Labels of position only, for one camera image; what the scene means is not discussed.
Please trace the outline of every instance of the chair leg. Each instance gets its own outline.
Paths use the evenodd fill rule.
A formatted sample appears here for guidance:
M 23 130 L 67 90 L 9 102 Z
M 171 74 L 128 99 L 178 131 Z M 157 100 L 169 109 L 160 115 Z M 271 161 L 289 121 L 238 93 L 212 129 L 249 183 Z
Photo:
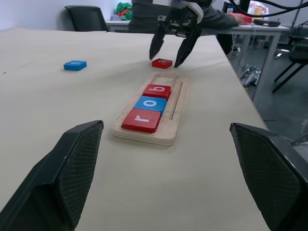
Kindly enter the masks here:
M 306 66 L 306 64 L 301 64 L 291 75 L 289 75 L 284 81 L 282 81 L 281 84 L 279 84 L 272 93 L 278 91 L 284 84 L 286 84 L 287 81 L 289 81 L 294 75 L 296 75 L 297 72 L 303 69 L 304 66 Z
M 290 70 L 294 65 L 295 63 L 291 63 L 291 65 L 289 65 L 277 78 L 275 78 L 274 83 L 276 83 L 277 80 L 280 79 L 285 73 L 287 73 L 287 71 Z

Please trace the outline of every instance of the desk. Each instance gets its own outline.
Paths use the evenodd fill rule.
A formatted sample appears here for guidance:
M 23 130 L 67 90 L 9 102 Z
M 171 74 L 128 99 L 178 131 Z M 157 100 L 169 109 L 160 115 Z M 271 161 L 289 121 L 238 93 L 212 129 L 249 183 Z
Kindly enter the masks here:
M 15 30 L 0 35 L 0 209 L 64 131 L 102 119 L 92 186 L 76 231 L 268 231 L 243 178 L 231 122 L 264 128 L 215 36 L 179 68 L 151 67 L 152 35 Z M 172 59 L 181 38 L 166 36 Z M 63 70 L 86 60 L 79 72 Z M 175 144 L 118 139 L 110 128 L 148 77 L 186 74 Z
M 109 21 L 106 22 L 110 31 L 116 32 L 116 31 L 128 31 L 128 24 L 129 21 Z M 260 79 L 258 81 L 256 92 L 253 96 L 253 101 L 255 105 L 258 105 L 258 100 L 261 95 L 261 91 L 263 88 L 263 85 L 265 83 L 265 78 L 269 73 L 271 62 L 273 60 L 275 51 L 277 49 L 277 45 L 280 39 L 280 36 L 282 32 L 289 31 L 290 28 L 279 26 L 279 27 L 268 27 L 268 26 L 255 26 L 253 28 L 251 25 L 241 25 L 241 26 L 235 26 L 228 30 L 213 30 L 213 29 L 204 29 L 204 32 L 207 34 L 234 34 L 234 35 L 244 35 L 244 41 L 242 43 L 241 50 L 245 51 L 249 46 L 249 41 L 252 35 L 261 35 L 261 36 L 269 36 L 270 37 L 270 43 L 268 52 L 266 55 L 266 58 L 264 59 L 264 64 L 262 66 L 262 72 L 260 75 Z M 242 67 L 245 63 L 245 57 L 243 57 L 241 60 L 238 60 L 237 66 L 234 67 L 238 75 L 242 72 Z

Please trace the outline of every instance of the floor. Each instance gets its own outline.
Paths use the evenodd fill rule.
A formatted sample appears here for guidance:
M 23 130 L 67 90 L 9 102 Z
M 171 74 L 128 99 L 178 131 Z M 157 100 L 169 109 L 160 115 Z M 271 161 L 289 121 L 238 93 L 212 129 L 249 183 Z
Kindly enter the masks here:
M 249 51 L 246 64 L 260 68 L 265 54 L 265 50 Z M 234 59 L 231 58 L 230 62 L 234 64 Z M 272 69 L 262 90 L 260 105 L 257 107 L 271 131 L 294 140 L 308 132 L 308 66 L 272 94 L 272 90 L 284 77 L 275 84 L 274 79 L 291 64 L 287 54 L 278 60 L 273 60 L 272 63 Z M 252 94 L 254 89 L 250 88 L 248 92 Z

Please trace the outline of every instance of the white desk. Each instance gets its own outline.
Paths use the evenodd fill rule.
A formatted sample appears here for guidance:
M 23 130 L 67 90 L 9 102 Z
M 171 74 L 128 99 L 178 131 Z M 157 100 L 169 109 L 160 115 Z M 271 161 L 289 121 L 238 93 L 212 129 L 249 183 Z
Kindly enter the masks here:
M 216 38 L 200 38 L 186 62 L 168 70 L 151 67 L 151 40 L 103 32 L 0 35 L 0 209 L 64 131 L 102 119 L 95 175 L 77 231 L 269 230 L 229 133 L 231 122 L 264 124 Z M 181 41 L 166 36 L 169 49 L 159 56 L 172 59 Z M 88 67 L 64 71 L 70 60 L 86 60 Z M 111 136 L 116 117 L 157 72 L 190 76 L 175 144 Z
M 128 24 L 130 21 L 109 21 L 106 22 L 109 30 L 113 32 L 123 32 L 127 31 L 128 32 Z M 242 51 L 245 51 L 248 46 L 249 46 L 249 41 L 251 36 L 255 35 L 260 35 L 260 36 L 269 36 L 270 37 L 270 43 L 269 43 L 269 48 L 267 55 L 264 59 L 264 64 L 262 66 L 262 73 L 257 85 L 257 90 L 253 96 L 253 101 L 255 105 L 258 105 L 258 100 L 261 95 L 261 91 L 265 82 L 265 78 L 269 73 L 270 67 L 271 67 L 271 62 L 273 60 L 275 51 L 277 49 L 277 45 L 280 39 L 280 36 L 282 32 L 290 30 L 287 27 L 284 26 L 279 26 L 279 27 L 268 27 L 268 26 L 255 26 L 253 28 L 251 25 L 241 25 L 241 26 L 235 26 L 231 29 L 228 30 L 213 30 L 213 29 L 204 29 L 205 33 L 208 34 L 234 34 L 234 35 L 245 35 L 244 41 L 242 43 Z M 235 67 L 236 72 L 240 75 L 242 72 L 242 67 L 245 63 L 245 57 L 242 58 L 241 60 L 238 60 L 237 66 Z

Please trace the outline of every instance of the textured black plastic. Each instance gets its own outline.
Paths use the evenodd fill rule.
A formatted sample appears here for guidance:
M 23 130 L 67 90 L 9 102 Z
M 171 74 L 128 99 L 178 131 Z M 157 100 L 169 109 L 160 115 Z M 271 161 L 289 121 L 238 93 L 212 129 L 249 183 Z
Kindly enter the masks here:
M 257 207 L 272 231 L 307 230 L 307 187 L 281 151 L 294 149 L 287 145 L 279 150 L 261 129 L 233 124 L 231 133 L 246 184 Z M 282 142 L 289 143 L 282 137 Z
M 71 225 L 76 227 L 91 187 L 100 143 L 101 129 L 84 132 L 57 180 L 57 193 Z
M 73 231 L 90 189 L 102 130 L 97 120 L 65 132 L 1 211 L 0 231 Z

